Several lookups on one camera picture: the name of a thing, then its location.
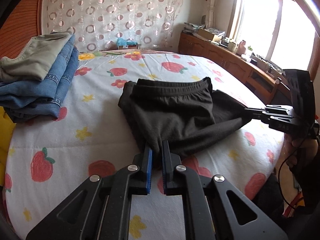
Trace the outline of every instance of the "cable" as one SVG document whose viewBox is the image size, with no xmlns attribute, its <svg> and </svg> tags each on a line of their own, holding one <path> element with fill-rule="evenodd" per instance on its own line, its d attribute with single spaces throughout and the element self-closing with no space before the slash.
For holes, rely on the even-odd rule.
<svg viewBox="0 0 320 240">
<path fill-rule="evenodd" d="M 290 207 L 292 208 L 293 210 L 296 210 L 296 208 L 294 206 L 292 206 L 284 197 L 283 193 L 282 193 L 282 189 L 281 189 L 281 185 L 280 185 L 280 171 L 281 171 L 281 168 L 283 166 L 283 164 L 292 156 L 296 153 L 296 151 L 301 147 L 301 145 L 303 144 L 303 142 L 306 140 L 307 136 L 302 140 L 302 142 L 300 143 L 300 145 L 295 149 L 295 151 L 293 153 L 291 153 L 280 165 L 280 168 L 279 168 L 279 171 L 278 171 L 278 184 L 279 184 L 279 189 L 280 189 L 280 194 L 284 200 L 284 202 Z"/>
</svg>

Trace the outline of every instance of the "cardboard box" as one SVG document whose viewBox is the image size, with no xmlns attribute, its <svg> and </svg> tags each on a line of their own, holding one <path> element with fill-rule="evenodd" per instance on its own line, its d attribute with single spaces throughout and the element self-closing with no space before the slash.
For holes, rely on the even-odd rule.
<svg viewBox="0 0 320 240">
<path fill-rule="evenodd" d="M 216 34 L 213 34 L 213 33 L 210 33 L 204 29 L 199 29 L 198 30 L 198 35 L 206 38 L 207 40 L 209 41 L 215 41 L 215 42 L 219 42 L 221 41 L 222 37 L 223 37 L 223 34 L 221 34 L 220 36 L 216 35 Z"/>
</svg>

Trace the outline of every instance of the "folded jeans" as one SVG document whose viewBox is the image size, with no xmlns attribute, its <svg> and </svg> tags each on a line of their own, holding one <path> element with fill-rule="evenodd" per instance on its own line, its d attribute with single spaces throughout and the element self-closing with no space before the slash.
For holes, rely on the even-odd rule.
<svg viewBox="0 0 320 240">
<path fill-rule="evenodd" d="M 78 50 L 74 47 L 66 70 L 59 81 L 55 97 L 47 98 L 46 101 L 42 102 L 33 102 L 20 109 L 10 109 L 5 107 L 4 109 L 11 120 L 13 122 L 25 122 L 38 115 L 52 115 L 53 117 L 58 118 L 61 104 L 67 95 L 78 65 Z"/>
<path fill-rule="evenodd" d="M 54 99 L 57 86 L 70 59 L 74 42 L 75 36 L 72 35 L 58 54 L 43 81 L 25 80 L 10 84 L 0 84 L 0 106 L 18 109 L 36 100 L 47 101 L 48 98 Z"/>
</svg>

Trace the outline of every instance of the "window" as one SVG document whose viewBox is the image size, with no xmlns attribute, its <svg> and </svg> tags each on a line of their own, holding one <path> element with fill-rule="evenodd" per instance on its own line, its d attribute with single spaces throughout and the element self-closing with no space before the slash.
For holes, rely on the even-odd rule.
<svg viewBox="0 0 320 240">
<path fill-rule="evenodd" d="M 307 70 L 315 29 L 293 0 L 243 0 L 236 42 L 282 69 Z"/>
</svg>

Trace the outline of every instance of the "floral bedspread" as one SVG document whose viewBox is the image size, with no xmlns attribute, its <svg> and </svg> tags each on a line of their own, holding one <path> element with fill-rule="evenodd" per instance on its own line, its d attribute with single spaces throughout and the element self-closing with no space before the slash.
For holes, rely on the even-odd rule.
<svg viewBox="0 0 320 240">
<path fill-rule="evenodd" d="M 133 51 L 81 54 L 79 59 L 59 118 L 17 124 L 12 137 L 5 197 L 22 239 L 88 176 L 112 175 L 139 153 L 117 106 L 127 81 L 193 82 L 209 76 L 214 89 L 248 107 L 264 106 L 231 74 L 202 57 Z M 204 176 L 223 174 L 252 199 L 273 171 L 282 143 L 283 133 L 252 120 L 183 163 Z M 166 197 L 161 171 L 153 171 L 151 194 L 133 197 L 129 239 L 185 239 L 183 221 L 181 197 Z"/>
</svg>

